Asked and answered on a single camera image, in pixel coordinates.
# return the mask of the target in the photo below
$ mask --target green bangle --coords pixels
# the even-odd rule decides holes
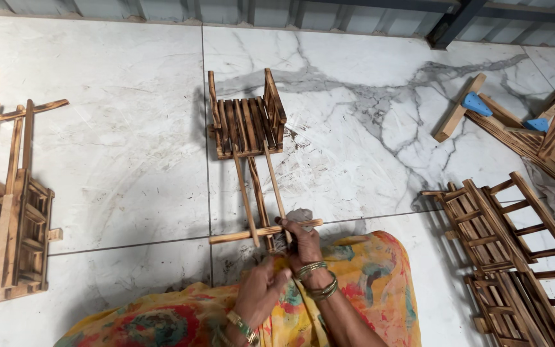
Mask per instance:
[[[307,264],[304,267],[302,267],[301,270],[299,270],[297,272],[297,279],[299,281],[303,281],[304,277],[308,273],[310,273],[310,272],[312,272],[316,269],[320,269],[321,267],[324,267],[325,269],[327,269],[327,263],[325,263],[324,261],[317,261],[317,262],[313,262],[311,264]]]

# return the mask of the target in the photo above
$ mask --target yellow floral fabric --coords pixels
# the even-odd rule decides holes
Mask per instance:
[[[421,345],[408,255],[396,238],[381,231],[346,237],[323,248],[322,255],[343,294],[385,343]],[[195,283],[179,292],[146,295],[81,320],[55,346],[210,346],[238,290],[238,285]],[[316,304],[295,280],[259,333],[262,347],[334,345]]]

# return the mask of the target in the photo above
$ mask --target blue foam block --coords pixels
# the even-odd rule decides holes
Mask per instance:
[[[547,132],[547,130],[550,128],[550,124],[545,118],[527,120],[524,122],[524,126],[528,130],[538,130],[545,132]]]
[[[479,98],[479,95],[474,91],[469,92],[464,101],[462,101],[462,106],[466,107],[467,109],[478,112],[486,117],[491,115],[491,110],[487,105]]]

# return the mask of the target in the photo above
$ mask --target wrist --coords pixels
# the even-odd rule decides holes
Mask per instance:
[[[326,288],[333,282],[333,276],[325,268],[316,269],[305,278],[303,284],[308,289]]]

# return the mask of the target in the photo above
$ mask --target forearm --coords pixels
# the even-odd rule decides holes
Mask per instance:
[[[325,288],[332,281],[333,276],[326,269],[318,269],[304,281],[304,285],[312,289]],[[328,299],[317,301],[316,305],[339,347],[387,346],[381,337],[361,319],[339,288]]]

